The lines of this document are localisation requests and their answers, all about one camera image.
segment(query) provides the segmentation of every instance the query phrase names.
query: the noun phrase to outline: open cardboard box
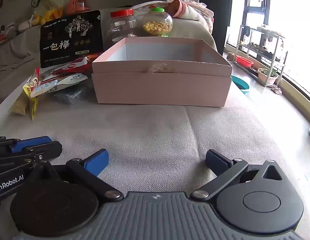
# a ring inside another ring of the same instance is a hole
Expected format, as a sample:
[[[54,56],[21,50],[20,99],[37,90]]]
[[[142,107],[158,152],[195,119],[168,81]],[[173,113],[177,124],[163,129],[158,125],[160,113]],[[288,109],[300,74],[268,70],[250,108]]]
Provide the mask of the open cardboard box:
[[[232,66],[202,40],[124,38],[93,62],[99,103],[224,106]]]

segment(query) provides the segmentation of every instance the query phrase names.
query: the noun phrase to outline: metal shelf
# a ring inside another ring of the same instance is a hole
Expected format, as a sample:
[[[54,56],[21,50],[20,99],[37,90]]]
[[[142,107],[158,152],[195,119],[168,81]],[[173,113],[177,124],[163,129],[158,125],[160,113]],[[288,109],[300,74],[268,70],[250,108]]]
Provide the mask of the metal shelf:
[[[261,80],[254,75],[251,71],[249,71],[247,68],[241,66],[240,64],[238,64],[236,61],[233,61],[232,63],[234,63],[235,65],[237,65],[239,68],[241,68],[243,71],[245,71],[247,74],[249,74],[250,76],[252,76],[255,80],[257,80],[261,85],[265,86],[265,83],[261,82]],[[273,87],[275,85],[273,84],[267,84],[267,87]]]
[[[255,52],[256,54],[258,54],[258,55],[260,55],[261,57],[264,57],[264,58],[266,58],[267,60],[269,60],[269,61],[271,61],[272,62],[272,59],[271,58],[269,58],[269,57],[266,57],[262,52],[259,52],[258,50],[255,50],[255,49],[251,49],[250,47],[248,47],[247,45],[245,45],[245,44],[241,44],[241,43],[239,43],[239,46],[243,46],[243,47],[245,47],[245,48],[247,48],[247,49],[249,49],[250,51],[253,51],[253,52]],[[280,66],[283,66],[284,64],[283,63],[281,63],[281,62],[278,62],[278,61],[276,61],[278,64],[276,64],[277,66],[278,65],[280,65]]]
[[[275,61],[275,59],[276,59],[276,56],[275,56],[275,55],[276,55],[276,49],[277,49],[277,46],[278,46],[278,41],[279,41],[280,38],[283,39],[283,37],[281,37],[281,36],[279,36],[279,35],[277,35],[277,34],[274,34],[274,33],[269,33],[269,32],[264,33],[263,31],[260,31],[260,30],[258,30],[258,29],[250,28],[250,29],[253,30],[253,31],[257,31],[257,32],[263,33],[263,34],[265,34],[265,35],[272,36],[272,37],[275,37],[275,38],[276,38],[275,50],[274,50],[272,59],[270,59],[270,58],[266,57],[263,53],[261,53],[261,52],[255,50],[255,49],[251,49],[251,48],[249,48],[248,46],[246,46],[246,45],[244,45],[244,44],[240,44],[240,39],[241,39],[241,34],[242,34],[243,28],[244,28],[244,25],[241,25],[240,31],[239,31],[239,34],[238,34],[238,40],[237,40],[237,45],[236,45],[236,50],[235,50],[235,55],[234,55],[234,60],[233,60],[233,62],[234,62],[237,66],[239,66],[242,70],[244,70],[246,73],[248,73],[250,76],[252,76],[252,77],[254,77],[256,80],[258,80],[264,87],[267,87],[267,86],[274,86],[274,85],[268,84],[268,80],[269,80],[269,78],[271,77],[271,73],[272,73],[272,70],[273,70],[273,67],[274,67],[274,63],[276,62],[276,61]],[[245,69],[244,67],[242,67],[241,65],[239,65],[239,64],[235,61],[235,60],[236,60],[236,56],[237,56],[237,52],[238,52],[239,46],[243,46],[243,47],[245,47],[245,48],[248,49],[248,50],[247,50],[247,53],[246,53],[246,58],[249,57],[249,51],[253,51],[253,52],[255,52],[256,54],[260,55],[261,57],[264,57],[265,59],[271,61],[270,67],[267,67],[267,66],[265,67],[265,68],[268,68],[268,69],[269,69],[269,74],[268,74],[268,77],[267,77],[267,79],[266,79],[266,83],[265,83],[265,84],[262,83],[253,73],[251,73],[250,71],[248,71],[247,69]],[[285,64],[281,64],[281,63],[280,63],[279,65],[282,66],[282,70],[281,70],[280,76],[278,77],[277,82],[276,82],[276,85],[277,85],[277,86],[278,86],[279,83],[280,83],[280,80],[281,80],[282,75],[283,75],[283,72],[284,72],[284,67],[285,67]]]
[[[253,30],[253,31],[257,31],[257,32],[263,33],[263,34],[265,34],[265,35],[267,35],[267,36],[271,36],[271,37],[277,38],[277,39],[279,39],[279,38],[285,39],[284,37],[282,37],[282,36],[280,36],[280,35],[277,35],[277,34],[275,34],[275,33],[271,33],[271,32],[268,32],[268,31],[264,32],[264,31],[260,31],[260,30],[258,30],[258,29],[251,28],[251,27],[250,27],[250,29]]]

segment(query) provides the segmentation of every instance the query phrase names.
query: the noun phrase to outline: green jar lid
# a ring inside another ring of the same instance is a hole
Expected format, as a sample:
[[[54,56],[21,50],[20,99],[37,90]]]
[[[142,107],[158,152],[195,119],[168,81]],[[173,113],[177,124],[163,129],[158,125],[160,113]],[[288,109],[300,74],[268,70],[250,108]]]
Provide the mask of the green jar lid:
[[[155,7],[151,9],[152,12],[165,12],[164,8]]]

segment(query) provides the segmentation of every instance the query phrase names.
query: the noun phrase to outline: potted plant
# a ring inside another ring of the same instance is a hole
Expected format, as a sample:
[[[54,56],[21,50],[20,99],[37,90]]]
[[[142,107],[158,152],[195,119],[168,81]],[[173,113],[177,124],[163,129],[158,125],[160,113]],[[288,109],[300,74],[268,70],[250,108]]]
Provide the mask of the potted plant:
[[[268,79],[268,84],[273,85],[275,80],[278,78],[278,74],[276,74],[278,71],[278,68],[273,68],[271,72],[271,76],[268,79],[268,74],[270,72],[270,69],[268,68],[259,68],[258,69],[258,74],[259,74],[259,79],[263,82],[266,83],[266,79]]]

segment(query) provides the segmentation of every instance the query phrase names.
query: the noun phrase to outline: red jar lid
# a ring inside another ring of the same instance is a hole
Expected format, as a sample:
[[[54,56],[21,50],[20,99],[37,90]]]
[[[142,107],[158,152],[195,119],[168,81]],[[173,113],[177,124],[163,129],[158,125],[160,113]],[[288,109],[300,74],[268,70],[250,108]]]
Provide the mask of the red jar lid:
[[[111,12],[111,17],[116,18],[116,17],[124,17],[124,16],[130,16],[134,14],[134,9],[125,9],[125,10],[120,10],[116,12]]]

